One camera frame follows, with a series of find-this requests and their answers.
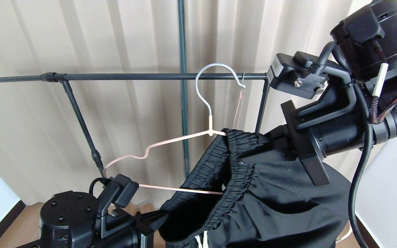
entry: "clothing rack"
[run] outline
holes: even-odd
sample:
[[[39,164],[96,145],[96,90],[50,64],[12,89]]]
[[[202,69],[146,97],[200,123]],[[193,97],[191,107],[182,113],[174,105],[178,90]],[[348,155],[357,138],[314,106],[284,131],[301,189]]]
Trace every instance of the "clothing rack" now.
[[[74,113],[79,121],[82,131],[91,150],[91,158],[99,169],[102,177],[104,177],[104,165],[101,160],[101,154],[94,146],[88,127],[85,124],[79,105],[74,97],[71,89],[70,81],[95,81],[95,80],[195,80],[197,73],[87,73],[87,74],[66,74],[48,72],[41,75],[30,76],[13,76],[0,77],[0,83],[7,82],[26,82],[26,81],[43,81],[61,83],[63,89],[67,93]],[[263,94],[261,97],[260,108],[258,110],[257,124],[255,132],[260,132],[261,123],[263,121],[264,110],[266,107],[267,96],[269,94],[269,82],[266,73],[238,73],[237,77],[241,80],[264,80]],[[201,80],[233,80],[231,73],[203,73]]]

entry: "drawstring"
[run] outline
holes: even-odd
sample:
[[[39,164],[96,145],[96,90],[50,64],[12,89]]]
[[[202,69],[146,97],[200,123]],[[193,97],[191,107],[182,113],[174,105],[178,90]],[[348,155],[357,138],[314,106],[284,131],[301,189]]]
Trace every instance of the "drawstring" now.
[[[202,242],[200,241],[200,235],[195,236],[195,239],[197,239],[198,248],[209,248],[209,246],[208,246],[208,231],[205,231],[203,233],[203,245],[202,245]]]

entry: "vertical pole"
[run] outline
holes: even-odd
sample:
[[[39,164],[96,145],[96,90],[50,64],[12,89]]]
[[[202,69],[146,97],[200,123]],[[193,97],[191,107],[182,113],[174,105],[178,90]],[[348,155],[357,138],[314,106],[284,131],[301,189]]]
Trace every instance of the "vertical pole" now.
[[[179,16],[179,38],[180,38],[180,67],[181,73],[186,73],[186,42],[185,42],[185,6],[183,0],[177,2]],[[188,105],[186,98],[186,80],[181,80],[182,94],[182,130],[183,136],[188,135]],[[189,144],[188,140],[183,140],[183,156],[185,159],[185,175],[189,175]]]
[[[270,89],[271,87],[269,86],[269,81],[265,79],[263,85],[263,94],[261,96],[260,109],[258,110],[257,125],[255,126],[256,133],[260,132],[261,123],[263,122],[264,109],[266,108],[267,96]]]
[[[94,163],[98,167],[99,171],[101,172],[101,176],[104,177],[104,165],[102,164],[101,154],[96,150],[94,147],[93,140],[91,139],[90,132],[88,132],[87,125],[85,124],[84,118],[82,117],[81,110],[79,109],[78,103],[76,102],[76,98],[74,97],[73,90],[71,89],[70,82],[67,80],[62,80],[60,82],[65,90],[65,93],[68,95],[68,99],[70,99],[71,106],[73,107],[74,113],[81,125],[82,132],[85,135],[87,140],[88,146],[91,150],[91,158],[93,159]]]

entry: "black fabric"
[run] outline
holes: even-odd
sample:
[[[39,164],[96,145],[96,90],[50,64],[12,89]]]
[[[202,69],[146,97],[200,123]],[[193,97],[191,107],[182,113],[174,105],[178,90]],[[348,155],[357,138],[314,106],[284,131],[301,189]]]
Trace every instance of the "black fabric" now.
[[[159,229],[167,245],[195,248],[208,231],[210,248],[329,248],[348,221],[350,182],[325,165],[331,184],[314,186],[299,160],[246,164],[237,155],[269,142],[261,134],[224,129],[182,188],[222,191],[176,192],[162,210]]]

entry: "robotic arm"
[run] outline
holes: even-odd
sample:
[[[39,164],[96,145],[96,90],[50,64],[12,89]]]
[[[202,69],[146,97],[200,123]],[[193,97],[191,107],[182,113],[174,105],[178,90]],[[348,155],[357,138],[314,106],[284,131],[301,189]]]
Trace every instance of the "robotic arm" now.
[[[271,144],[242,154],[240,159],[245,162],[259,161],[274,156],[285,157],[283,151],[292,151],[313,184],[318,186],[329,184],[322,163],[326,156],[362,149],[350,189],[349,217],[358,243],[364,248],[367,245],[357,228],[354,209],[359,179],[373,144],[397,137],[397,0],[372,1],[341,21],[330,34],[334,41],[326,44],[319,57],[304,52],[296,52],[293,56],[279,53],[266,75],[244,75],[246,80],[265,80],[270,87],[299,97],[312,99],[316,94],[321,94],[321,97],[299,109],[295,109],[292,101],[283,103],[287,124],[266,134],[272,140]],[[328,60],[330,53],[337,63]],[[385,76],[381,74],[383,63],[388,64]],[[102,173],[101,157],[90,138],[69,81],[192,80],[195,76],[194,73],[46,73],[0,77],[0,83],[60,82],[90,144],[93,160]],[[203,74],[202,78],[219,80],[231,76],[209,73]],[[381,78],[384,83],[382,92],[372,96]],[[378,109],[383,110],[380,116],[376,114]],[[97,199],[87,193],[64,192],[47,201],[41,209],[40,240],[22,248],[38,247],[39,244],[42,248],[152,247],[153,232],[166,220],[167,213],[155,211],[131,216],[121,208],[131,200],[138,188],[137,183],[123,175],[96,180],[104,184],[104,191]],[[117,206],[111,214],[107,212],[110,204]]]

